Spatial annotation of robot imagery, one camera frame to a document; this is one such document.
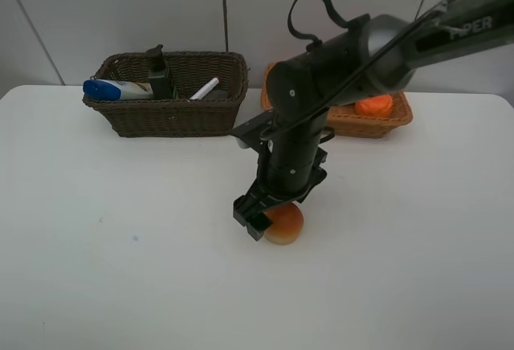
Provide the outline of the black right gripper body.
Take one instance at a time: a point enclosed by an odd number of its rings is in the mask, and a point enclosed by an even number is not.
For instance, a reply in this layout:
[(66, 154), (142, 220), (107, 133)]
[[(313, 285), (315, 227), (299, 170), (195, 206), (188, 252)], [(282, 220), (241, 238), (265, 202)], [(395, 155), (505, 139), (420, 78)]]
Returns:
[(261, 169), (262, 158), (260, 157), (257, 178), (251, 184), (247, 193), (238, 197), (233, 203), (233, 216), (235, 220), (245, 227), (245, 220), (247, 218), (272, 210), (286, 203), (294, 201), (303, 202), (310, 192), (327, 177), (326, 171), (321, 167), (326, 162), (327, 155), (326, 151), (317, 148), (306, 186), (296, 193), (285, 194), (277, 193), (265, 186), (264, 174)]

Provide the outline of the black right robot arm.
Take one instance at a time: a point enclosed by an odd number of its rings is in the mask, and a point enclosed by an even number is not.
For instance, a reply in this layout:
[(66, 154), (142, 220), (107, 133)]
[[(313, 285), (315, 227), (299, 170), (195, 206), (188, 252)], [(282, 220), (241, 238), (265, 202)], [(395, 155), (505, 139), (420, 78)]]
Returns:
[(420, 67), (502, 47), (513, 40), (513, 0), (442, 0), (413, 22), (388, 14), (343, 19), (322, 0), (342, 34), (307, 42), (303, 54), (268, 73), (271, 109), (232, 135), (258, 155), (255, 181), (233, 204), (235, 219), (254, 239), (271, 226), (267, 211), (303, 201), (325, 178), (322, 144), (334, 136), (328, 110), (403, 90)]

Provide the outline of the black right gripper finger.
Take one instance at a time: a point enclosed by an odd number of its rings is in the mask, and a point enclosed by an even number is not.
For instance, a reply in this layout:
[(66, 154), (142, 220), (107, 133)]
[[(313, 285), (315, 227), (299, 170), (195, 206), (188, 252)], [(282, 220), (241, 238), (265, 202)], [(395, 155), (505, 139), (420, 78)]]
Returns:
[(264, 236), (264, 233), (270, 226), (271, 220), (264, 213), (257, 214), (245, 220), (245, 227), (247, 229), (247, 233), (255, 241), (259, 241)]

